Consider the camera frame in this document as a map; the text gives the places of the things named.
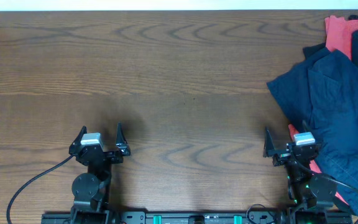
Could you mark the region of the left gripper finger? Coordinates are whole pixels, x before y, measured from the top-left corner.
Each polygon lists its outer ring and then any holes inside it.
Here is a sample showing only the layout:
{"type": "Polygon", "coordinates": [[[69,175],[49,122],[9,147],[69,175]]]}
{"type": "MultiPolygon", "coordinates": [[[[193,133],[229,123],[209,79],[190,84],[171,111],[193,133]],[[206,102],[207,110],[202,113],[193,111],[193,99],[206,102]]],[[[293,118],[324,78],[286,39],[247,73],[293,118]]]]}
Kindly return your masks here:
{"type": "Polygon", "coordinates": [[[126,141],[120,122],[117,124],[116,147],[119,149],[123,156],[131,155],[131,149],[126,141]]]}
{"type": "Polygon", "coordinates": [[[77,135],[77,137],[75,138],[75,140],[73,141],[73,145],[78,145],[81,144],[81,140],[82,137],[87,133],[87,128],[86,126],[83,126],[79,132],[79,134],[77,135]]]}

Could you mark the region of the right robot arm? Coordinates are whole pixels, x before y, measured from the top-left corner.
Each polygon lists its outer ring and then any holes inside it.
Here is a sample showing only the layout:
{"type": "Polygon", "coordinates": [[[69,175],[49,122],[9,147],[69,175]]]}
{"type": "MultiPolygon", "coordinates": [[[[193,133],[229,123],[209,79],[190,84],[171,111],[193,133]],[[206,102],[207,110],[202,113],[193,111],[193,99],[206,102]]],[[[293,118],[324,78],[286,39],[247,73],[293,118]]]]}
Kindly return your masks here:
{"type": "Polygon", "coordinates": [[[321,144],[310,132],[298,133],[294,141],[277,149],[268,128],[265,128],[264,157],[272,158],[275,167],[287,172],[288,196],[294,206],[287,208],[281,223],[327,223],[326,210],[333,207],[337,185],[328,176],[311,170],[321,144]]]}

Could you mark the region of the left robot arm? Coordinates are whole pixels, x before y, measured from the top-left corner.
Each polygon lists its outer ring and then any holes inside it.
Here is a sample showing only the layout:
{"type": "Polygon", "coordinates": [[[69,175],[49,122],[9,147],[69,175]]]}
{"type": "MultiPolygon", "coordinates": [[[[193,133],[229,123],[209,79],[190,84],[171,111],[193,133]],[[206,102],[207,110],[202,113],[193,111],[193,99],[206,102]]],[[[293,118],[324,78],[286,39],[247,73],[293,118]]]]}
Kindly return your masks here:
{"type": "Polygon", "coordinates": [[[69,155],[87,167],[72,183],[74,196],[70,212],[70,223],[121,222],[118,212],[109,208],[111,166],[120,164],[131,150],[119,123],[116,131],[116,150],[105,151],[101,133],[88,133],[83,126],[69,147],[69,155]]]}

